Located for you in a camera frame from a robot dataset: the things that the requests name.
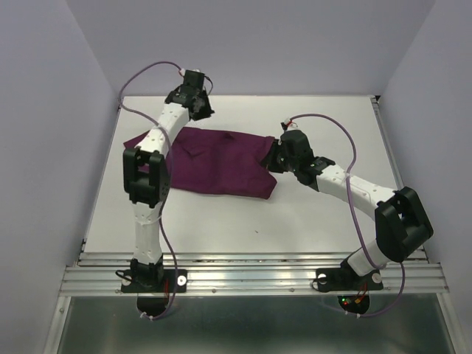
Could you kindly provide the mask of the purple surgical drape cloth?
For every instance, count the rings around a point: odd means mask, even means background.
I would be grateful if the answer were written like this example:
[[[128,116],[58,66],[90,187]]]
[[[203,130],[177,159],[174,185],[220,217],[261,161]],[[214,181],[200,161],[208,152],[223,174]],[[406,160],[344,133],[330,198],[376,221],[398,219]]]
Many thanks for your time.
[[[277,185],[266,167],[275,143],[272,136],[183,127],[166,159],[171,187],[267,200]]]

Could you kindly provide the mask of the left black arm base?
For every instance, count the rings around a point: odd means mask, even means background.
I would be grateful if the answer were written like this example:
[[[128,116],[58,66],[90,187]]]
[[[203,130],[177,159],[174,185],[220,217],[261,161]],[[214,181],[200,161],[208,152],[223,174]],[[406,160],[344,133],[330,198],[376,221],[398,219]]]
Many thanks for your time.
[[[129,268],[116,270],[115,275],[121,279],[121,292],[126,294],[187,291],[187,269],[165,268],[162,260],[146,265],[132,259]]]

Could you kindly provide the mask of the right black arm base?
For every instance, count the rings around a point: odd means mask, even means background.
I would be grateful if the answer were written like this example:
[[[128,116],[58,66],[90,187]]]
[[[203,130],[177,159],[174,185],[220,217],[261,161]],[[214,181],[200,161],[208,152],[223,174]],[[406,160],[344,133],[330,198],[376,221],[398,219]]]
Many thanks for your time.
[[[373,269],[367,274],[359,276],[346,260],[336,267],[316,269],[315,277],[310,285],[312,289],[321,293],[358,290],[381,291],[384,289],[378,269]]]

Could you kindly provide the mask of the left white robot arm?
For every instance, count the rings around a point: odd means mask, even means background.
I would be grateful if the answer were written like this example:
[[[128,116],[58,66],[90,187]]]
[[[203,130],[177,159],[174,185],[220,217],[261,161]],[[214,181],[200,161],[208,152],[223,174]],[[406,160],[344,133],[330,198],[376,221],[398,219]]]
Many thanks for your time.
[[[159,289],[164,272],[155,267],[162,262],[159,219],[170,191],[172,143],[192,120],[210,117],[214,111],[204,87],[206,75],[198,70],[181,70],[183,83],[166,97],[156,118],[127,107],[120,108],[150,120],[153,127],[135,147],[122,155],[124,189],[133,204],[136,242],[132,262],[145,267],[139,282],[149,291]]]

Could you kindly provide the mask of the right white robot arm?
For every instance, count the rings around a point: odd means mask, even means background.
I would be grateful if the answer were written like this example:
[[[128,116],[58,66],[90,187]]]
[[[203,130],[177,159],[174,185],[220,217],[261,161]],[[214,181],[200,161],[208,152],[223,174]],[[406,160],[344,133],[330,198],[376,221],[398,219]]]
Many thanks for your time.
[[[273,173],[293,173],[300,184],[336,197],[369,216],[375,223],[375,240],[361,242],[339,270],[348,288],[389,262],[401,263],[434,234],[419,195],[409,187],[382,187],[353,176],[333,160],[315,156],[300,130],[289,130],[272,144],[265,164]]]

